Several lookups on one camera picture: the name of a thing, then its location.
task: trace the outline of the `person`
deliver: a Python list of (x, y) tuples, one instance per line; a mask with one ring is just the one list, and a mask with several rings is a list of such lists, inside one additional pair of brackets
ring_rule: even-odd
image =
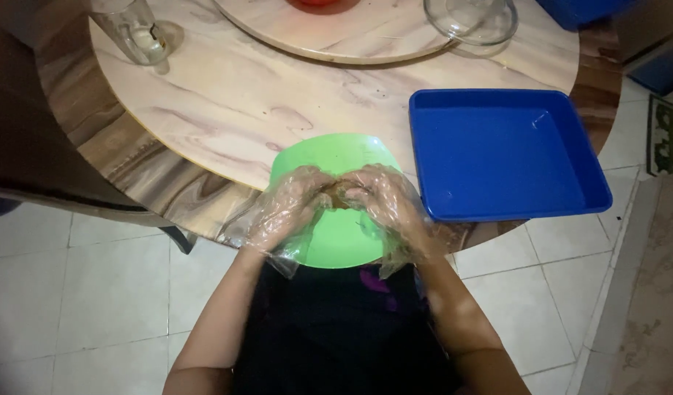
[[(266, 253), (333, 199), (359, 207), (407, 248), (377, 265), (300, 266), (290, 280)], [(334, 179), (298, 168), (264, 202), (166, 379), (178, 394), (529, 395), (495, 329), (430, 236), (414, 187), (381, 165)]]

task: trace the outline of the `glass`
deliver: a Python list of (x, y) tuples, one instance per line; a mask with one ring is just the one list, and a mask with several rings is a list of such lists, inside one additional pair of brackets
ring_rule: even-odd
[[(112, 11), (116, 5), (123, 8)], [(92, 0), (89, 7), (90, 17), (133, 62), (151, 66), (168, 56), (168, 41), (146, 0)]]
[(503, 43), (519, 24), (512, 0), (424, 0), (424, 13), (441, 33), (471, 45)]

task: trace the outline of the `blue plastic tray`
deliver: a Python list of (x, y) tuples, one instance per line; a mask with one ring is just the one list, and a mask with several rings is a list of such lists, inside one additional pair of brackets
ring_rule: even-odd
[(436, 89), (410, 98), (424, 206), (439, 221), (605, 211), (612, 195), (567, 95)]

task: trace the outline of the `green plastic bowl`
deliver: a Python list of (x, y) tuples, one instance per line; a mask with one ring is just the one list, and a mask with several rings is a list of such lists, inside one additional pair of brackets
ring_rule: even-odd
[[(271, 167), (270, 184), (299, 166), (318, 166), (335, 176), (364, 165), (381, 163), (400, 170), (393, 154), (377, 137), (358, 133), (325, 134), (303, 140), (281, 151)], [(305, 266), (349, 268), (383, 256), (381, 232), (364, 211), (326, 210), (308, 241)]]

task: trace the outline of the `gloved hand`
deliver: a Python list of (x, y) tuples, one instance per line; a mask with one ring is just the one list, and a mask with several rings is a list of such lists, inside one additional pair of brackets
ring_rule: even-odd
[(335, 182), (316, 166), (300, 166), (281, 177), (259, 197), (259, 213), (249, 227), (245, 245), (269, 253), (310, 223), (319, 209), (332, 206), (322, 191)]
[(350, 207), (366, 211), (392, 238), (410, 248), (412, 258), (445, 254), (444, 247), (431, 235), (431, 219), (410, 180), (392, 166), (366, 165), (349, 172), (339, 181), (339, 197)]

